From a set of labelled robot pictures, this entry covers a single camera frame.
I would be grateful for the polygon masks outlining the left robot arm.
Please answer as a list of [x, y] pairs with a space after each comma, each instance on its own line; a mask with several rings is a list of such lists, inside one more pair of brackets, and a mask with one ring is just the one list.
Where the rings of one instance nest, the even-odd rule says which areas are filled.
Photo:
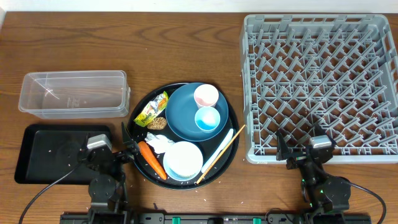
[[131, 138], [124, 124], [123, 143], [127, 148], [113, 152], [112, 144], [105, 134], [88, 133], [77, 155], [78, 162], [99, 174], [91, 180], [88, 192], [91, 208], [85, 223], [138, 224], [137, 214], [128, 205], [126, 173], [123, 165], [134, 160], [137, 143]]

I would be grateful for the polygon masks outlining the white tissue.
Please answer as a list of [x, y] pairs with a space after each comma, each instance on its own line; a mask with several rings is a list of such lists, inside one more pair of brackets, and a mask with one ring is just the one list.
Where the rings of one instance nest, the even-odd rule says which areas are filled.
[[154, 135], [150, 132], [147, 133], [145, 142], [154, 149], [154, 152], [156, 154], [165, 153], [168, 150], [168, 148], [170, 148], [173, 144], [175, 144], [174, 141], [170, 140], [164, 135], [161, 134]]

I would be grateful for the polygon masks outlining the light blue bowl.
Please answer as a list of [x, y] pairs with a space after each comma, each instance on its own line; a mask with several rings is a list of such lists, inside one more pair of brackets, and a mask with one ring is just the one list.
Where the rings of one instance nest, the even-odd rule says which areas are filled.
[[203, 155], [195, 144], [180, 141], [165, 152], [163, 165], [168, 176], [174, 180], [185, 182], [195, 178], [201, 172]]

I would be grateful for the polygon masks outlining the orange carrot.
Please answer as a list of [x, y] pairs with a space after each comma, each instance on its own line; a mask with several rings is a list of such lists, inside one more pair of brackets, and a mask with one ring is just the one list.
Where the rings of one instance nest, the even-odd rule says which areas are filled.
[[137, 144], [139, 146], [139, 152], [143, 156], [143, 158], [146, 160], [146, 162], [153, 168], [153, 170], [157, 173], [157, 175], [163, 179], [167, 179], [167, 175], [161, 166], [161, 164], [158, 162], [156, 157], [154, 156], [153, 152], [151, 151], [150, 147], [145, 141], [141, 141]]

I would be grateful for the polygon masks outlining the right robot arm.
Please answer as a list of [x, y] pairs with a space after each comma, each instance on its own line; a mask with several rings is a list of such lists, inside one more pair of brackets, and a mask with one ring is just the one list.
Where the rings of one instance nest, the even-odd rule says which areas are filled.
[[344, 223], [343, 211], [349, 209], [351, 187], [342, 177], [326, 174], [323, 164], [333, 157], [336, 146], [319, 126], [314, 125], [314, 137], [302, 151], [289, 148], [281, 130], [276, 132], [278, 161], [285, 161], [288, 170], [299, 169], [302, 176], [302, 195], [310, 208], [294, 215], [292, 223]]

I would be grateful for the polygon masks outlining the yellow green snack wrapper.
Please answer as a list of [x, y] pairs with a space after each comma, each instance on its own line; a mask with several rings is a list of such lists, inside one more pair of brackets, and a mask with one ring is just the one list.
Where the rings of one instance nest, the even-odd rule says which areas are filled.
[[141, 127], [147, 126], [163, 112], [167, 107], [168, 101], [169, 96], [163, 91], [161, 94], [157, 95], [154, 100], [145, 105], [144, 109], [134, 119], [134, 122]]

